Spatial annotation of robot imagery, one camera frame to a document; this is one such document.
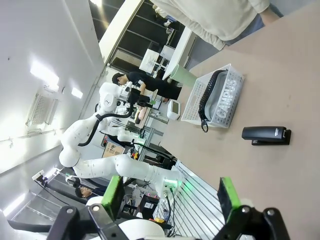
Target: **hand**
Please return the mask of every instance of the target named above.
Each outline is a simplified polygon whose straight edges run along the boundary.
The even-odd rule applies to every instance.
[[[273,23],[274,21],[278,20],[280,17],[276,15],[270,7],[268,7],[266,10],[260,13],[260,16],[262,18],[262,22],[265,26]]]

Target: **hair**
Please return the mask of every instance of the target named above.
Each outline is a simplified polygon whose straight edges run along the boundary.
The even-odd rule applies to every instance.
[[[75,195],[78,197],[78,198],[83,198],[83,195],[81,193],[81,188],[80,187],[76,187],[75,190]]]
[[[120,78],[120,77],[122,77],[122,76],[124,76],[124,74],[122,74],[122,73],[116,73],[115,75],[113,75],[113,77],[112,77],[112,82],[114,83],[114,84],[117,84],[117,85],[119,85],[119,81],[118,81],[118,78]]]

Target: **screw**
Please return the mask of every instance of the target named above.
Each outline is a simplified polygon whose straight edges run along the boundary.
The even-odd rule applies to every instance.
[[[241,211],[246,214],[246,213],[248,213],[248,212],[250,211],[250,208],[247,207],[247,206],[245,206],[245,207],[243,207],[243,208],[241,209]]]
[[[272,216],[273,214],[275,214],[275,211],[270,209],[266,212],[269,216]]]
[[[99,209],[100,209],[99,206],[94,206],[94,207],[92,208],[92,210],[95,211],[95,212],[99,211]]]

